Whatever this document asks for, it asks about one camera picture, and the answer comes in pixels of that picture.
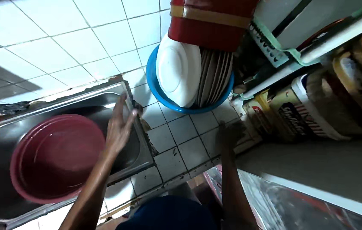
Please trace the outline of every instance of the sink basin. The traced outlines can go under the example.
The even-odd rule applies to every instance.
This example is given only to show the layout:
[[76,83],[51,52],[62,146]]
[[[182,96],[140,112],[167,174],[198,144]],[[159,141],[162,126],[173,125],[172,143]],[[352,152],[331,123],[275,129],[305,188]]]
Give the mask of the sink basin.
[[[9,166],[13,150],[22,137],[45,119],[67,113],[91,119],[106,136],[112,109],[122,91],[129,92],[124,82],[119,82],[92,92],[74,95],[72,98],[51,102],[44,108],[0,122],[0,222],[16,226],[75,200],[74,198],[58,204],[41,205],[25,200],[15,191],[10,179]],[[123,112],[125,119],[130,108],[133,108],[133,104],[128,97]],[[124,179],[152,163],[144,131],[140,121],[136,119],[127,145],[114,162],[108,183]]]

